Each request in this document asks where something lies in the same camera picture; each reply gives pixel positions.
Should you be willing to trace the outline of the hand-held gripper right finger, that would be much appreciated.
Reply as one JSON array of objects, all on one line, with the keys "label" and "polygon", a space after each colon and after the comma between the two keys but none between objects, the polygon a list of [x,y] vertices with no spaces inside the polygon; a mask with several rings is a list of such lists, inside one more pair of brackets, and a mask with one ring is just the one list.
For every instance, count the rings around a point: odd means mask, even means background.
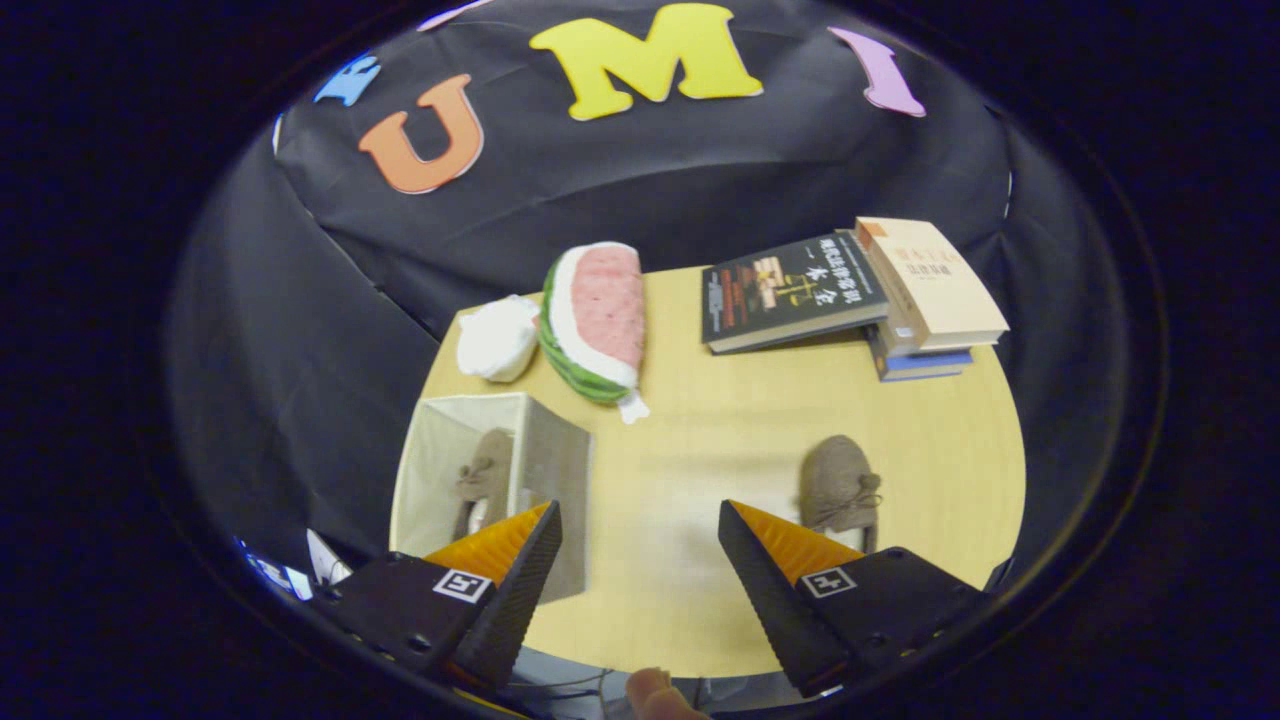
[{"label": "hand-held gripper right finger", "polygon": [[909,550],[863,553],[739,501],[721,503],[717,536],[806,698],[901,664],[986,605],[984,591]]}]

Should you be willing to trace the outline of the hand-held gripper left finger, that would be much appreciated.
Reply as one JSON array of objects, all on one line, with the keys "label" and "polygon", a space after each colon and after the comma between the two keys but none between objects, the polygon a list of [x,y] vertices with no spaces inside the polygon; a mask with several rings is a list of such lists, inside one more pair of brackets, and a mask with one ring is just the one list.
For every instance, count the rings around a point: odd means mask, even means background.
[{"label": "hand-held gripper left finger", "polygon": [[495,691],[511,678],[562,539],[552,500],[425,557],[390,551],[310,605],[407,673]]}]

